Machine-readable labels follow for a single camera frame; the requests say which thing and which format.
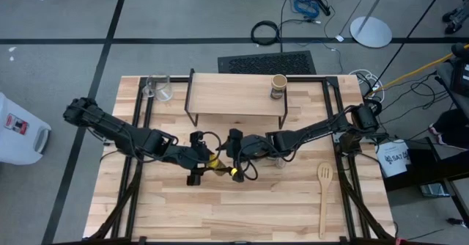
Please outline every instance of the wooden table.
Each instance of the wooden table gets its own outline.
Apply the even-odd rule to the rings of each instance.
[[[355,76],[338,76],[338,79],[344,106],[363,102]],[[113,111],[114,116],[129,123],[138,83],[139,76],[122,77]],[[154,102],[150,127],[178,136],[181,145],[189,145],[189,133],[196,130],[214,131],[222,140],[230,128],[238,128],[245,135],[264,135],[266,131],[278,130],[276,117],[219,114],[201,118],[198,127],[194,127],[184,111],[187,84],[173,83],[172,87],[172,100]],[[321,84],[289,83],[287,88],[289,114],[284,130],[297,130],[327,118]],[[333,92],[330,93],[335,106]],[[139,126],[143,123],[144,110],[142,106]],[[206,136],[205,140],[212,149],[217,146],[211,136]],[[362,149],[375,156],[372,145],[362,145]],[[115,148],[107,147],[104,153],[112,150]],[[102,161],[84,236],[93,234],[114,208],[124,160],[124,156],[115,153]],[[221,160],[231,163],[223,153]],[[149,241],[321,241],[317,166],[324,161],[330,162],[335,170],[328,192],[326,241],[337,241],[339,236],[347,236],[347,227],[329,136],[303,145],[295,160],[283,169],[276,168],[273,161],[267,159],[256,162],[259,179],[244,183],[208,172],[200,186],[186,186],[187,170],[160,162],[145,164],[133,240],[145,235]],[[357,156],[356,165],[364,203],[393,235],[393,218],[377,162]],[[354,205],[352,211],[360,236]],[[121,236],[126,218],[127,212],[124,212]]]

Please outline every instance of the white lamp base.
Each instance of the white lamp base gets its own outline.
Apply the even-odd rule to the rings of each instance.
[[[358,43],[366,47],[381,48],[391,42],[393,34],[388,24],[373,17],[369,17],[361,32],[357,34],[364,19],[365,17],[356,18],[352,24],[350,24],[350,34]]]

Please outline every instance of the black mat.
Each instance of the black mat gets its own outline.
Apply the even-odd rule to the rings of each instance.
[[[257,54],[218,58],[219,73],[244,74],[316,74],[310,51],[290,51],[282,54]]]

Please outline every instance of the blue cable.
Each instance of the blue cable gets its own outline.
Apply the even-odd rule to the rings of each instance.
[[[301,13],[311,19],[317,18],[320,14],[320,6],[315,0],[294,0],[293,7],[297,13]]]

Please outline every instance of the wooden shelf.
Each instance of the wooden shelf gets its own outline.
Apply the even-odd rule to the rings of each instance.
[[[191,70],[186,112],[195,126],[199,114],[235,114],[279,117],[281,128],[288,113],[287,91],[281,99],[270,98],[272,77]]]

